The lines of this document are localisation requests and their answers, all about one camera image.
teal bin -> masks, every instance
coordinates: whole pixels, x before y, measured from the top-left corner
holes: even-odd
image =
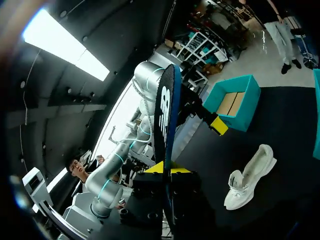
[[[313,150],[313,156],[316,159],[320,160],[320,70],[314,69],[314,81],[315,81],[315,97],[316,97],[316,108],[317,108],[317,131],[316,131],[316,138],[315,138],[315,146]]]
[[[261,89],[253,75],[244,75],[217,82],[203,106],[215,113],[227,93],[244,92],[241,105],[235,116],[219,114],[224,123],[233,129],[246,132],[255,114]]]

black ceiling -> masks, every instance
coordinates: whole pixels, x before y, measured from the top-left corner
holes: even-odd
[[[50,182],[71,153],[79,148],[94,148],[112,106],[131,79],[136,65],[147,60],[155,44],[163,40],[163,29],[173,2],[59,0],[45,6],[110,70],[110,74],[102,82],[41,51],[26,87],[21,89],[20,84],[26,81],[39,49],[23,40],[18,43],[9,71],[6,100],[7,150],[13,173],[20,177],[26,174],[21,161],[23,151],[27,169],[39,168]],[[79,3],[67,18],[60,18],[61,12],[69,12]],[[71,96],[67,88],[72,89]],[[90,102],[91,93],[95,95]],[[23,94],[28,108],[27,121]]]

new balance logo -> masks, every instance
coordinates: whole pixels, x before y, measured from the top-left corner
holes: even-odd
[[[166,145],[167,142],[167,131],[166,127],[168,126],[168,119],[169,119],[169,102],[170,102],[170,91],[166,88],[166,86],[163,86],[162,92],[161,92],[161,104],[160,108],[162,110],[162,115],[159,118],[159,127],[161,128],[163,139],[164,139],[164,145]]]

white cable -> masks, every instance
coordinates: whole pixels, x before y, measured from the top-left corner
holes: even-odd
[[[122,167],[120,167],[120,176],[119,176],[118,184],[120,184],[120,182],[121,182],[121,178],[122,178]]]
[[[136,81],[136,78],[133,77],[132,78],[132,85],[134,85],[134,82]],[[145,106],[145,110],[146,110],[146,117],[148,118],[148,122],[149,122],[149,128],[150,128],[150,137],[148,140],[139,140],[139,139],[133,139],[133,138],[125,138],[125,139],[122,139],[120,142],[122,141],[136,141],[136,142],[139,142],[139,143],[149,143],[151,140],[152,140],[152,135],[154,134],[153,133],[153,129],[152,129],[152,121],[151,121],[151,117],[150,117],[150,112],[149,112],[149,107],[148,107],[148,103],[147,103],[147,97],[146,95],[144,95],[141,91],[138,90],[138,88],[136,87],[133,87],[137,93],[143,97],[143,102],[144,102],[144,106]]]
[[[155,99],[151,99],[151,98],[147,97],[147,96],[143,93],[142,90],[139,90],[136,84],[139,86],[138,81],[136,80],[135,77],[133,77],[133,78],[132,78],[132,86],[133,86],[134,90],[135,90],[143,99],[146,99],[146,100],[148,100],[149,102],[156,102]]]
[[[24,106],[25,106],[24,125],[27,125],[27,120],[28,120],[28,108],[27,108],[27,104],[26,104],[26,100],[25,100],[26,87],[27,87],[27,83],[28,83],[28,80],[29,80],[31,71],[32,71],[32,69],[34,68],[35,62],[36,62],[36,60],[37,60],[40,52],[41,52],[41,49],[39,49],[37,55],[35,56],[35,58],[34,58],[34,60],[33,60],[33,63],[32,63],[32,65],[31,65],[31,68],[30,68],[30,70],[29,70],[28,76],[26,77],[26,80],[25,80],[25,85],[24,85],[25,90],[23,91],[23,103],[24,103]]]
[[[28,173],[28,169],[27,169],[27,165],[26,165],[26,161],[25,161],[25,157],[24,157],[24,150],[22,148],[21,125],[20,125],[20,146],[21,146],[21,154],[23,157],[24,167],[25,167],[26,173]]]
[[[75,10],[77,7],[79,7],[81,4],[83,4],[86,0],[82,0],[81,2],[79,2],[74,8],[72,8],[64,17],[68,16],[70,13],[73,12],[73,10]]]

shoe lace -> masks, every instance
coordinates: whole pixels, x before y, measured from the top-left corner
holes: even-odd
[[[233,187],[233,186],[230,186],[230,190],[231,190],[231,193],[234,195],[234,196],[243,196],[246,191],[247,191],[247,188],[249,187],[248,184],[246,184],[244,187],[241,187],[241,188],[236,188],[236,187]]]

